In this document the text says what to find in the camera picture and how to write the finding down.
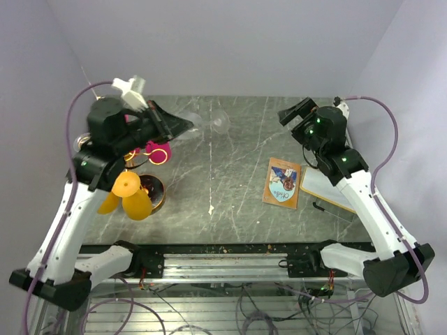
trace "gray wall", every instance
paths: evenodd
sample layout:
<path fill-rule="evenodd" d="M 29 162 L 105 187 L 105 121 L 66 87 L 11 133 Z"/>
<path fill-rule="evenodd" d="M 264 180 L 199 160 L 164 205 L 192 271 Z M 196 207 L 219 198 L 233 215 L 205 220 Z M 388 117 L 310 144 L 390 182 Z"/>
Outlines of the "gray wall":
<path fill-rule="evenodd" d="M 63 124 L 86 80 L 45 1 L 0 0 L 0 325 L 18 334 L 25 293 L 8 284 L 43 241 L 67 171 Z M 85 127 L 93 95 L 75 110 Z"/>
<path fill-rule="evenodd" d="M 49 0 L 91 81 L 148 94 L 349 91 L 402 0 Z"/>
<path fill-rule="evenodd" d="M 430 298 L 419 308 L 425 334 L 445 334 L 447 308 L 447 2 L 402 5 L 352 91 L 389 104 L 400 141 L 377 184 L 401 222 L 437 256 L 427 272 Z M 375 168 L 388 154 L 393 129 L 369 102 L 351 104 L 349 128 L 357 148 Z M 411 286 L 421 297 L 421 284 Z"/>

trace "orange object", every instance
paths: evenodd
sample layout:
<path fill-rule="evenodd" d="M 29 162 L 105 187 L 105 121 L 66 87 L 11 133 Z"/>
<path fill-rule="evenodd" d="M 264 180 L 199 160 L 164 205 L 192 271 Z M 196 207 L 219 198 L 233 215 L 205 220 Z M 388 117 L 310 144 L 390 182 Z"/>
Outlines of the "orange object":
<path fill-rule="evenodd" d="M 113 184 L 112 192 L 120 198 L 132 196 L 140 189 L 140 177 L 131 171 L 124 171 Z"/>
<path fill-rule="evenodd" d="M 138 189 L 133 195 L 123 198 L 123 209 L 130 219 L 140 221 L 152 213 L 152 201 L 144 190 Z"/>
<path fill-rule="evenodd" d="M 112 213 L 118 207 L 119 198 L 109 192 L 107 198 L 104 200 L 103 204 L 98 209 L 98 214 L 109 214 Z"/>

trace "gray marble tabletop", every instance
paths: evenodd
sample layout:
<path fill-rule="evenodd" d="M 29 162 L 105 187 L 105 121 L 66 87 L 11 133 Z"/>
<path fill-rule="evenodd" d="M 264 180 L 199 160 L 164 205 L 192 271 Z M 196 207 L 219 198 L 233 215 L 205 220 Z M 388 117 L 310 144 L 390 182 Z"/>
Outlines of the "gray marble tabletop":
<path fill-rule="evenodd" d="M 208 122 L 210 110 L 223 109 L 230 117 L 230 130 L 220 135 L 206 126 L 197 138 L 172 141 L 173 155 L 167 163 L 147 163 L 137 170 L 157 176 L 166 185 L 163 207 L 143 221 L 127 218 L 121 206 L 112 214 L 97 215 L 85 244 L 111 244 L 118 239 L 136 244 L 370 240 L 356 215 L 320 202 L 328 211 L 319 211 L 312 205 L 316 198 L 302 191 L 297 210 L 262 202 L 270 157 L 306 165 L 301 146 L 290 134 L 298 120 L 283 127 L 277 116 L 278 110 L 300 98 L 150 98 L 168 112 L 189 110 Z"/>

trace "oval illustration on book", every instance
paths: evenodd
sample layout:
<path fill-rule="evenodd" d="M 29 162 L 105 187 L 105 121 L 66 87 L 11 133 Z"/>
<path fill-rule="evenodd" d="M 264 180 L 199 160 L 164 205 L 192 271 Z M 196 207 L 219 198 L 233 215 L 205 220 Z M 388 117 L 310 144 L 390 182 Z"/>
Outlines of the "oval illustration on book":
<path fill-rule="evenodd" d="M 284 202 L 292 198 L 296 179 L 297 172 L 295 170 L 272 166 L 268 187 L 276 200 Z"/>

